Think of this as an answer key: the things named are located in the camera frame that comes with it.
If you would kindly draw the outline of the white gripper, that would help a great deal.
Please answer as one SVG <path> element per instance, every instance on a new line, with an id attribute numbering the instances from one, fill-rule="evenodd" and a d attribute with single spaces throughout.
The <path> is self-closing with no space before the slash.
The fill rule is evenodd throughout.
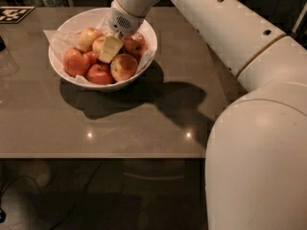
<path id="1" fill-rule="evenodd" d="M 112 7 L 107 16 L 109 33 L 105 36 L 104 45 L 99 53 L 99 60 L 104 63 L 111 63 L 123 47 L 122 37 L 134 35 L 143 21 L 143 17 L 137 17 L 126 13 L 121 8 Z"/>

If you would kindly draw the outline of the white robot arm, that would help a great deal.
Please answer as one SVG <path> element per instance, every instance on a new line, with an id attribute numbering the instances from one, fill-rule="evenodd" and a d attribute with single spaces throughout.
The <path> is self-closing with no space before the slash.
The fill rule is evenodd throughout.
<path id="1" fill-rule="evenodd" d="M 110 29 L 158 1 L 113 0 Z M 171 1 L 247 90 L 208 138 L 208 230 L 307 230 L 307 51 L 237 0 Z"/>

